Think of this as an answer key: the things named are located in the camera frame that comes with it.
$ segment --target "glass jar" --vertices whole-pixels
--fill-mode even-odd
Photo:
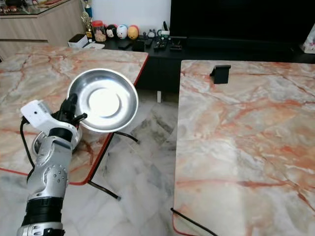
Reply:
[[[106,30],[103,21],[92,21],[93,32],[96,42],[104,42],[106,40]]]

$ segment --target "wooden cabinet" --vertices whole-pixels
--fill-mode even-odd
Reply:
[[[38,15],[0,16],[0,59],[29,45],[67,46],[68,40],[84,32],[80,0],[64,0]]]

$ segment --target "white wall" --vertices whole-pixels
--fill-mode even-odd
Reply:
[[[93,19],[106,25],[137,25],[140,32],[169,26],[171,0],[92,0]]]

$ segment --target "bowl rim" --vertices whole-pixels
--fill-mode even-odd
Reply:
[[[134,119],[134,117],[136,116],[137,114],[137,111],[138,111],[138,105],[139,105],[139,98],[138,98],[138,93],[137,93],[137,90],[136,88],[134,87],[133,83],[125,76],[123,75],[122,73],[119,73],[115,70],[111,70],[111,69],[106,69],[106,68],[93,68],[93,69],[89,69],[89,70],[85,70],[83,71],[82,73],[80,73],[79,75],[77,75],[74,80],[71,81],[69,87],[68,87],[68,91],[67,91],[67,98],[69,98],[69,93],[70,93],[70,90],[71,90],[71,87],[72,85],[84,74],[88,73],[88,72],[91,72],[91,71],[107,71],[107,72],[111,72],[111,73],[114,73],[114,74],[117,74],[118,76],[122,77],[129,85],[130,87],[132,88],[135,96],[136,96],[136,108],[135,108],[135,111],[132,115],[132,117],[129,119],[128,122],[126,122],[124,125],[120,126],[120,127],[117,127],[115,129],[110,129],[110,130],[103,130],[103,129],[96,129],[96,128],[93,128],[93,127],[90,127],[89,125],[85,124],[84,121],[81,122],[80,124],[83,125],[85,128],[87,128],[88,130],[91,130],[91,131],[94,131],[94,132],[98,132],[98,133],[112,133],[112,132],[116,132],[118,130],[121,130],[123,128],[125,128],[126,126],[128,126],[132,120]]]

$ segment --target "black tv cabinet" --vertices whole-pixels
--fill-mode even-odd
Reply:
[[[120,50],[121,39],[107,39],[104,49]],[[149,53],[148,61],[141,73],[137,88],[159,91],[178,92],[182,60],[245,60],[277,61],[315,64],[315,55],[304,54],[298,47],[286,51],[249,50],[249,49],[202,49],[183,48],[182,51],[170,51],[170,42],[163,51],[153,50],[154,42],[145,52]]]

